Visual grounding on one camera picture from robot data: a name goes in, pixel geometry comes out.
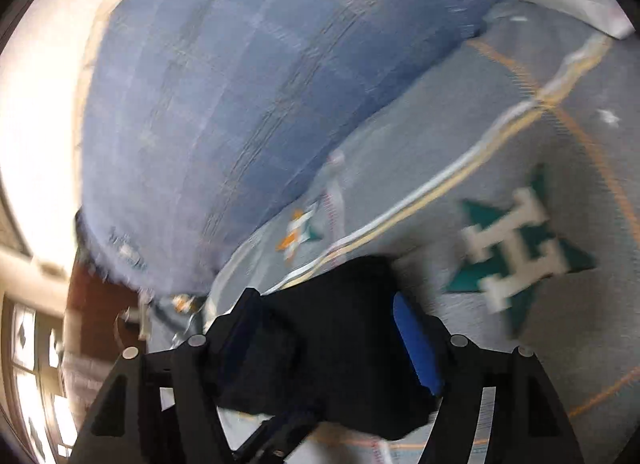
cable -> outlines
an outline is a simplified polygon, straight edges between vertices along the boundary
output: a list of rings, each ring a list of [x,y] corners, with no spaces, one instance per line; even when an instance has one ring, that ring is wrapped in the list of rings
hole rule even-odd
[[[113,338],[114,340],[116,340],[116,343],[118,345],[118,348],[120,349],[120,352],[122,352],[125,349],[125,346],[124,346],[124,343],[122,342],[122,338],[120,337],[120,326],[118,324],[118,320],[122,319],[122,314],[124,314],[125,312],[126,311],[120,311],[116,316],[116,319],[113,321]]]

metal screw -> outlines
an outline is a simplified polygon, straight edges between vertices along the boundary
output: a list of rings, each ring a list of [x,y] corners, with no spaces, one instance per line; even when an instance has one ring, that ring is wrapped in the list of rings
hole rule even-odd
[[[530,349],[529,347],[524,346],[524,345],[520,345],[518,347],[518,352],[524,358],[530,358],[533,355],[532,349]]]
[[[140,351],[138,351],[137,348],[135,347],[127,347],[126,349],[124,349],[122,351],[122,357],[124,359],[133,359],[138,357],[138,354],[140,353]]]
[[[466,338],[466,336],[463,336],[462,334],[454,334],[453,336],[451,336],[450,341],[454,347],[466,347],[469,343],[469,340]]]
[[[189,338],[187,342],[192,347],[202,347],[207,342],[207,338],[205,338],[202,334],[194,334]]]

window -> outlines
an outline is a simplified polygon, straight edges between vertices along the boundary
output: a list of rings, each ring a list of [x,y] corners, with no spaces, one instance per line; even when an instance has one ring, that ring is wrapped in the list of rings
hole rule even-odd
[[[60,318],[4,299],[2,371],[10,415],[38,464],[66,463],[78,437],[59,374],[61,341]]]

silver bolt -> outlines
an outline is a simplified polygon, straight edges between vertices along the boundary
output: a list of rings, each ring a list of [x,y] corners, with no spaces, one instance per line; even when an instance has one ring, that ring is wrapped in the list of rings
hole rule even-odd
[[[524,358],[530,358],[533,355],[532,349],[524,345],[518,347],[518,352]]]
[[[207,338],[205,338],[202,334],[194,334],[189,338],[187,342],[192,347],[202,347],[207,342]]]
[[[450,341],[454,347],[466,347],[469,343],[469,340],[466,338],[466,336],[463,336],[462,334],[454,334],[453,336],[451,336]]]
[[[136,357],[138,357],[138,354],[140,354],[140,351],[135,347],[127,347],[126,349],[124,349],[122,351],[122,357],[124,359],[136,358]]]

